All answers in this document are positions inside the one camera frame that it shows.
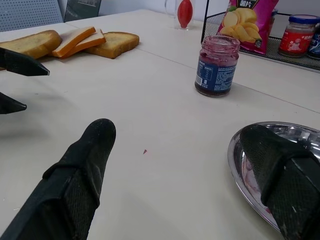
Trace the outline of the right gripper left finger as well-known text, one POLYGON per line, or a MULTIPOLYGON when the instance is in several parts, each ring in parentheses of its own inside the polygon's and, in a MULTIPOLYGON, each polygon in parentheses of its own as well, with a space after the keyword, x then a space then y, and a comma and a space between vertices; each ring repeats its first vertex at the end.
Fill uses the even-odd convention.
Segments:
POLYGON ((93 121, 42 175, 0 240, 87 240, 116 127, 93 121))

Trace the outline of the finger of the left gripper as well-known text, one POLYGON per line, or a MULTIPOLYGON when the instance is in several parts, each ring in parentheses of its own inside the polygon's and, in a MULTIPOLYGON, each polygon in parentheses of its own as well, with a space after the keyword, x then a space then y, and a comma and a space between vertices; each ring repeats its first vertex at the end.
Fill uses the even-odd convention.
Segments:
POLYGON ((50 71, 33 57, 1 47, 0 68, 27 77, 50 75, 50 71))
POLYGON ((22 112, 26 109, 26 104, 21 103, 0 92, 0 115, 22 112))

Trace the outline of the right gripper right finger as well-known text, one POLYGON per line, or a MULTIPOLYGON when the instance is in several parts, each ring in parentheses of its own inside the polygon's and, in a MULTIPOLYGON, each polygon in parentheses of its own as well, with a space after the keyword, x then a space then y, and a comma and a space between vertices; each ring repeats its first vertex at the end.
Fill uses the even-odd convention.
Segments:
POLYGON ((320 161, 298 143, 265 126, 240 131, 260 200, 285 240, 320 240, 320 161))

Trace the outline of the white bread slice orange crust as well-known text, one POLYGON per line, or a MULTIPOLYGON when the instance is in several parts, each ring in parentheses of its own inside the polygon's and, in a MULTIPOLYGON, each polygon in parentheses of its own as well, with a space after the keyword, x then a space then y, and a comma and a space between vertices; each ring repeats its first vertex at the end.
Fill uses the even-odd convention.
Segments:
POLYGON ((82 50, 95 47, 101 44, 106 43, 106 39, 103 35, 103 32, 100 28, 96 29, 96 32, 92 35, 88 36, 84 40, 80 41, 76 46, 74 46, 70 51, 68 51, 65 55, 59 57, 60 59, 68 58, 72 55, 74 55, 77 52, 80 52, 82 50))
POLYGON ((73 47, 75 47, 82 40, 91 36, 96 32, 93 26, 77 28, 60 35, 62 42, 55 50, 52 51, 54 57, 63 57, 67 54, 73 47))

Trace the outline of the open purple jam jar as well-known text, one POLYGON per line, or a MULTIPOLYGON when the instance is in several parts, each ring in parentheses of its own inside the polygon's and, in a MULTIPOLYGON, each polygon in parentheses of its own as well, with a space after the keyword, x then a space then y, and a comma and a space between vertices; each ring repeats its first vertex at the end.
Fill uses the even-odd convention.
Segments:
POLYGON ((196 90, 206 96, 220 97, 231 90, 239 59, 240 41, 225 35, 203 39, 195 78, 196 90))

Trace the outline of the thick brown toast slice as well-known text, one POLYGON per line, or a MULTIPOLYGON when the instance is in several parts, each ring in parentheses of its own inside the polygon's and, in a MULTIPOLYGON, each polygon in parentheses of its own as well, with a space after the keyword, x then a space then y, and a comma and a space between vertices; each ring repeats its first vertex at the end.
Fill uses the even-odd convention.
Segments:
POLYGON ((62 42, 55 30, 46 30, 10 41, 0 42, 0 48, 21 53, 34 59, 42 58, 57 49, 62 42))

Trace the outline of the grey perforated panel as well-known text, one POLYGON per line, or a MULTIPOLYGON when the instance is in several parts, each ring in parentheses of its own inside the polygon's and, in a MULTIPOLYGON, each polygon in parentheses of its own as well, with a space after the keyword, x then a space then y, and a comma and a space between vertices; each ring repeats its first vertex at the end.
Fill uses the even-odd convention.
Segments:
POLYGON ((58 0, 0 0, 0 32, 62 22, 58 0))

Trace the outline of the round metal plate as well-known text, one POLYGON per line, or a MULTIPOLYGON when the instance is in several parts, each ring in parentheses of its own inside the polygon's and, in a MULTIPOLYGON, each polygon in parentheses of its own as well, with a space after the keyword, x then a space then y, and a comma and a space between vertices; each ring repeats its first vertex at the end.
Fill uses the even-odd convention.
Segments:
MULTIPOLYGON (((282 138, 301 144, 312 152, 320 162, 320 129, 281 121, 264 121, 258 124, 282 138)), ((270 210, 261 202, 260 189, 250 162, 241 146, 239 131, 230 140, 227 161, 232 177, 245 200, 269 225, 279 231, 280 229, 270 210)))

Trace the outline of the black box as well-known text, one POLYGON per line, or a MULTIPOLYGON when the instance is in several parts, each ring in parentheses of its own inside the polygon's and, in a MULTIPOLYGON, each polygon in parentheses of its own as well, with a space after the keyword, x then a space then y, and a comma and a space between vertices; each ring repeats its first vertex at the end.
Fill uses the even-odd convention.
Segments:
POLYGON ((102 0, 67 0, 64 21, 95 18, 99 15, 102 0))

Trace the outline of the thin brown toast slice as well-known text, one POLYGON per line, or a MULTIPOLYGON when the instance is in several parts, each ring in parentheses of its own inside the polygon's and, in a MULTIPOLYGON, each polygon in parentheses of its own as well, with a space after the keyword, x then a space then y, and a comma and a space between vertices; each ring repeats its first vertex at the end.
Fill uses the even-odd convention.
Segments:
POLYGON ((140 37, 127 32, 103 33, 105 43, 89 47, 85 53, 97 55, 104 58, 115 59, 121 54, 133 50, 139 45, 140 37))

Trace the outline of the dark blue can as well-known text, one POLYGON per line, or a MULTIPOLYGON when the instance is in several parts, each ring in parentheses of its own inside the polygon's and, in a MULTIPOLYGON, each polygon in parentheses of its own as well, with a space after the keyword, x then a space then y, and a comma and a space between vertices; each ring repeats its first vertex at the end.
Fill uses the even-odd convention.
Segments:
POLYGON ((307 56, 313 59, 320 59, 320 31, 317 31, 310 42, 307 56))

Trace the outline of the blue-lidded jar red label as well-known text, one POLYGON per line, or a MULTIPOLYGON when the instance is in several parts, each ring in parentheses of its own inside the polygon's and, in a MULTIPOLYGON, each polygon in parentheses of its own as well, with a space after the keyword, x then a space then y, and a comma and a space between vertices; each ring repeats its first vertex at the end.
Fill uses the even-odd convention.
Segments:
POLYGON ((294 14, 288 19, 289 24, 279 44, 279 54, 299 58, 306 54, 320 17, 308 14, 294 14))

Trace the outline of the pink potato chips bag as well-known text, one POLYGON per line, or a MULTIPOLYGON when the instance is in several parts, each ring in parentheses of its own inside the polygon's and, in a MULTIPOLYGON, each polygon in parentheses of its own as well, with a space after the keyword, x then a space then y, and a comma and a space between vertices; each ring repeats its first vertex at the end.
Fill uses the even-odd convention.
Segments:
POLYGON ((217 34, 233 37, 240 47, 264 55, 272 12, 279 0, 229 0, 217 34))

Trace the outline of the clear drinking glass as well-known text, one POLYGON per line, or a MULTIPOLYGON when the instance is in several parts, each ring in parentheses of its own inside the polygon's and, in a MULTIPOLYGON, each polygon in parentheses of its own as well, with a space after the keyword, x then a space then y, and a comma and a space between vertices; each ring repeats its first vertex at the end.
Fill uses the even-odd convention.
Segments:
POLYGON ((193 19, 194 19, 194 11, 195 11, 195 1, 196 0, 190 0, 193 6, 193 15, 190 23, 188 24, 187 28, 181 28, 180 23, 178 21, 177 11, 180 3, 182 0, 164 0, 164 10, 165 13, 173 19, 173 27, 177 30, 190 30, 193 25, 193 19))

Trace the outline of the red object in glass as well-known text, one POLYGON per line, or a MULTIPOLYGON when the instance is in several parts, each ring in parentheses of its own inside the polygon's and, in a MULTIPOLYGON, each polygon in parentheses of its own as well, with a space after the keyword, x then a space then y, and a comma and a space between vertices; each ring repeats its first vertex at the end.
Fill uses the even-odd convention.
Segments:
POLYGON ((177 9, 177 18, 182 29, 186 29, 193 17, 193 5, 190 0, 182 0, 177 9))

